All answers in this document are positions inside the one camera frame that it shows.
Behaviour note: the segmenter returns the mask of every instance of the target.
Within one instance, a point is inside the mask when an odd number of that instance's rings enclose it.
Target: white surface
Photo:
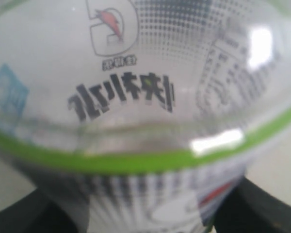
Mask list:
[[[21,200],[34,187],[19,173],[0,161],[0,211]]]
[[[259,159],[247,177],[272,196],[291,206],[291,130],[285,138]]]

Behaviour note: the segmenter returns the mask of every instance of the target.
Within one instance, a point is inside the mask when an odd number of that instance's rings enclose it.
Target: red graphic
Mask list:
[[[226,192],[233,184],[234,182],[229,182],[223,186],[221,186],[220,188],[214,190],[212,193],[210,193],[209,195],[207,195],[200,203],[199,203],[199,207],[202,207],[206,204],[208,204],[210,201],[212,201],[213,199],[215,199],[216,197],[220,196],[221,194],[223,194],[224,192]]]
[[[114,34],[117,35],[120,41],[123,41],[122,34],[118,27],[119,22],[117,21],[114,14],[100,10],[96,10],[96,12],[96,17],[99,18],[104,24],[106,24],[114,32]]]

